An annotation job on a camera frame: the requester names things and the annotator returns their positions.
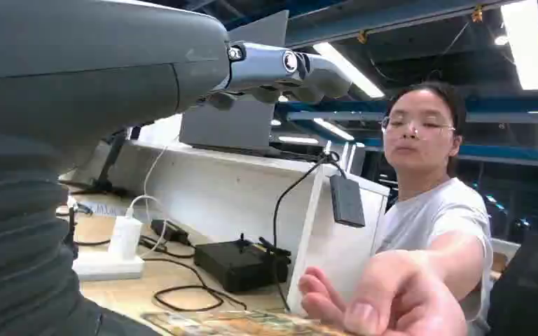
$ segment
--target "white cable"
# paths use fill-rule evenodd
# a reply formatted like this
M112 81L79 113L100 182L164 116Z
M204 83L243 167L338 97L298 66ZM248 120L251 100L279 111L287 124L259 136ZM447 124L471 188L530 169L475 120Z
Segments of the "white cable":
M166 145L164 147L164 149L162 149L160 154L158 154L156 159L153 161L153 164L149 168L149 171L147 172L147 175L145 175L145 180L143 181L143 194L144 195L148 195L148 193L147 193L147 181L149 181L149 177L151 176L151 172L153 172L153 168L156 167L156 164L158 163L158 161L160 160L162 155L164 155L164 153L166 152L167 149L168 149L168 145ZM151 222L151 216L149 215L149 203L147 202L147 199L145 200L145 213L147 215L147 223L150 223Z
M156 203L158 203L158 206L160 207L160 209L162 210L162 212L164 213L164 216L167 218L167 219L170 219L170 216L168 216L168 213L164 210L164 204L162 204L162 202L160 202L159 199L153 197L153 196L149 196L149 195L141 195L141 196L137 196L136 198L133 199L133 202L131 202L131 205L129 205L129 208L127 209L127 213L125 214L126 217L133 217L133 213L135 212L133 210L133 207L135 206L135 203L137 203L137 201L139 200L142 200L142 199L146 199L146 200L152 200ZM156 250L156 248L162 243L162 240L164 240L164 234L166 233L166 226L168 224L166 223L166 220L164 220L164 225L162 226L162 232L160 234L160 238L158 239L158 241L156 242L156 245L154 245L149 251L141 254L139 257L140 258L144 258L145 256L147 256L148 254L154 252Z

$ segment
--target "woman's hand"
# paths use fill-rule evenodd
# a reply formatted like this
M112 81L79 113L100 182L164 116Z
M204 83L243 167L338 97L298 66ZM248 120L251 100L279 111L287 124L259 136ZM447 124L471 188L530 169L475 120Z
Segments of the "woman's hand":
M371 258L349 306L319 269L309 268L298 285L310 318L360 335L467 334L461 307L421 251L387 251Z

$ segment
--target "gray power bank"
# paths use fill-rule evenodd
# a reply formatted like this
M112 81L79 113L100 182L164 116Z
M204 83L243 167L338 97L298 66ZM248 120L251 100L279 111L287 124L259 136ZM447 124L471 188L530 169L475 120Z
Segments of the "gray power bank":
M366 226L359 184L339 175L331 176L330 181L335 222L354 228Z

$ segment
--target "robotic hand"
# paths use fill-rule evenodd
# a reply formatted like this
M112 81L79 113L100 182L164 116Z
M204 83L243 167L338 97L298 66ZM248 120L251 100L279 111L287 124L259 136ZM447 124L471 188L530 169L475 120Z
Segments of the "robotic hand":
M286 48L239 42L228 48L228 59L230 75L208 99L218 109L229 109L242 93L275 103L288 91L301 101L320 102L324 96L345 95L352 84L324 57Z

